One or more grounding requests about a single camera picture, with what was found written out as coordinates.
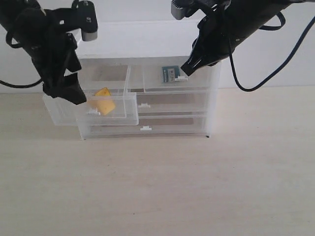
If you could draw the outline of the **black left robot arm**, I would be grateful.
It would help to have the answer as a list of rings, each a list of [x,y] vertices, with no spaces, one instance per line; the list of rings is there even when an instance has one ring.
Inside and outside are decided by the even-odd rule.
[[[62,29],[58,10],[43,9],[36,0],[2,0],[0,24],[5,41],[12,49],[23,49],[31,58],[40,78],[28,85],[1,81],[13,89],[42,84],[43,92],[75,105],[87,98],[79,84],[81,64],[76,55],[77,41],[69,29]]]

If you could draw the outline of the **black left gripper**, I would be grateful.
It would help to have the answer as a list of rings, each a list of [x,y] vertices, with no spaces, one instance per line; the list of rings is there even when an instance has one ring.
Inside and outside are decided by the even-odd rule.
[[[77,42],[71,32],[58,33],[49,14],[22,16],[22,46],[30,55],[40,79],[28,89],[43,83],[43,92],[75,105],[87,102],[77,71],[82,69],[77,57]]]

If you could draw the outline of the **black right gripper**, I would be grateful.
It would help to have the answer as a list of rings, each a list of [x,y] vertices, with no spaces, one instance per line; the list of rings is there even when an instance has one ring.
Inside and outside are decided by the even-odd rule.
[[[181,70],[190,76],[198,69],[213,66],[229,57],[246,40],[245,9],[208,9],[198,23],[199,35]]]

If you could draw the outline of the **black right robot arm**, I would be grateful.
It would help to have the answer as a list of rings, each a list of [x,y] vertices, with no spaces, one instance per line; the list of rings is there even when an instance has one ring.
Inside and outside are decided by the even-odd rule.
[[[235,48],[282,10],[298,0],[180,0],[189,12],[202,10],[199,35],[181,69],[190,76],[229,57]]]

